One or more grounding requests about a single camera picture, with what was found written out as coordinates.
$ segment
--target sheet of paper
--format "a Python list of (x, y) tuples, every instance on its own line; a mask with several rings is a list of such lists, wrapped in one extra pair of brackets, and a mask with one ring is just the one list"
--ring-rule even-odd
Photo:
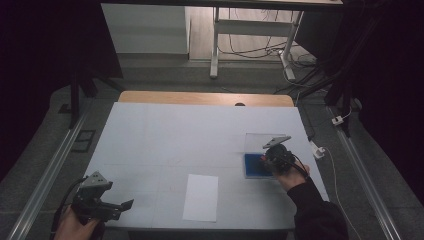
[(216, 222), (218, 177), (188, 175), (184, 220)]

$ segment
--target person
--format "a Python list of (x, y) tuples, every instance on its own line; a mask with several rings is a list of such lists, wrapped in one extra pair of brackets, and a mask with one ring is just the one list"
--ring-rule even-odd
[[(299, 161), (295, 164), (303, 167)], [(309, 174), (309, 166), (304, 166)], [(274, 173), (274, 176), (296, 204), (294, 234), (297, 240), (349, 239), (342, 212), (334, 203), (322, 199), (311, 178), (305, 179), (293, 167), (281, 175)]]
[[(304, 165), (309, 174), (310, 168)], [(308, 239), (349, 239), (346, 221), (340, 209), (322, 199), (311, 178), (305, 179), (297, 169), (290, 168), (284, 174), (274, 173), (287, 195), (296, 204), (294, 216), (297, 240)], [(99, 220), (93, 219), (82, 225), (71, 207), (62, 216), (55, 240), (88, 240)]]

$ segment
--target white table leg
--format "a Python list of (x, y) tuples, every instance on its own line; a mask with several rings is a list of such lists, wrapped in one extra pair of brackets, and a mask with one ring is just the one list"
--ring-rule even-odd
[(218, 33), (219, 33), (219, 8), (215, 9), (215, 21), (213, 25), (213, 47), (211, 58), (211, 78), (218, 77)]
[(286, 73), (288, 80), (295, 80), (296, 79), (296, 77), (294, 76), (293, 70), (290, 66), (288, 56), (289, 56), (290, 49), (291, 49), (291, 46), (292, 46), (293, 41), (294, 41), (294, 37), (296, 36), (297, 28), (299, 27), (299, 23), (300, 23), (300, 19), (302, 18), (302, 14), (303, 14), (303, 12), (299, 12), (297, 14), (297, 17), (292, 24), (292, 28), (291, 28), (289, 36), (287, 38), (286, 47), (284, 48), (283, 52), (279, 53), (280, 59), (281, 59), (281, 62), (283, 63), (284, 71)]

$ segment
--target black sleeve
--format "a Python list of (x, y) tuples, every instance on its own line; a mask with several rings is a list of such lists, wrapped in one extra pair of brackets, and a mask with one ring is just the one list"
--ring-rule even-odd
[(287, 194), (296, 204), (295, 236), (305, 239), (349, 239), (340, 209), (322, 199), (312, 180), (290, 189)]

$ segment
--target wooden floor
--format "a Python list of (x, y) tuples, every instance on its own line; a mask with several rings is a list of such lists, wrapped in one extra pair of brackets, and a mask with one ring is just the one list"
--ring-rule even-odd
[[(187, 13), (190, 15), (190, 60), (207, 60), (211, 59), (211, 51), (213, 44), (213, 14), (214, 9), (210, 7), (187, 7)], [(270, 21), (270, 22), (291, 22), (292, 11), (277, 10), (260, 10), (260, 9), (239, 9), (239, 8), (221, 8), (220, 19), (240, 19), (254, 21)], [(297, 16), (297, 12), (293, 13), (293, 19)], [(244, 55), (253, 57), (246, 58), (234, 54), (225, 54), (220, 52), (219, 60), (255, 60), (255, 61), (280, 61), (276, 53), (269, 56), (257, 58), (267, 54), (265, 47), (267, 46), (269, 37), (264, 36), (244, 36), (231, 35), (231, 45), (235, 52), (244, 52), (254, 49), (262, 49), (260, 51), (246, 53)], [(284, 46), (286, 38), (272, 37), (268, 47), (279, 48)], [(230, 45), (230, 36), (228, 34), (220, 34), (218, 37), (219, 49), (223, 52), (232, 52)], [(294, 57), (307, 53), (302, 47), (295, 46), (291, 50)]]

